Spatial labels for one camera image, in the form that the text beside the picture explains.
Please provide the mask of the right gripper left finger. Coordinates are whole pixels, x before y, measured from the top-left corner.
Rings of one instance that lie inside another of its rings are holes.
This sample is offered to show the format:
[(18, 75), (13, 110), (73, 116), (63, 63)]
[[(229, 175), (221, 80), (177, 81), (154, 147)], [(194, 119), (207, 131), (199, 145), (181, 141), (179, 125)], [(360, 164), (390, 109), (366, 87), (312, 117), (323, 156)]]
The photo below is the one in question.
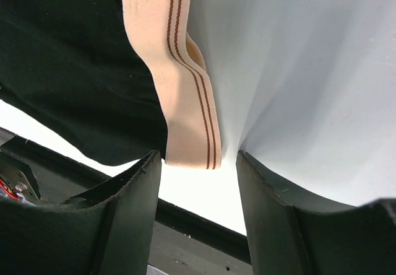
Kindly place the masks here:
[(152, 151), (60, 204), (1, 198), (2, 274), (145, 274), (160, 186)]

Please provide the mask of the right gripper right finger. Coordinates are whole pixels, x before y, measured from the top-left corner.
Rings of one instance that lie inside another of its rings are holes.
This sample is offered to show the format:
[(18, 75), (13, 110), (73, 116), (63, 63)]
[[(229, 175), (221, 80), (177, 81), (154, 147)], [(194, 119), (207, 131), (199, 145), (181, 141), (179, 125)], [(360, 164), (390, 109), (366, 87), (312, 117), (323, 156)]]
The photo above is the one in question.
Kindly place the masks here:
[(394, 199), (339, 203), (245, 151), (236, 168), (254, 274), (395, 273)]

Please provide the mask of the black underwear beige waistband back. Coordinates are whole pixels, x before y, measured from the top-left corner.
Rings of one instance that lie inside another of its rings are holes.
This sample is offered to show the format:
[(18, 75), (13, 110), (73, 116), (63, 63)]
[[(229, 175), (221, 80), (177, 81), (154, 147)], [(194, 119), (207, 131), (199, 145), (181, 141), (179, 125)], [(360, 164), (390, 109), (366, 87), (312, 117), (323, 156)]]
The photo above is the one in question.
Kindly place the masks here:
[(216, 169), (212, 85), (191, 0), (1, 0), (1, 99), (108, 166), (158, 150)]

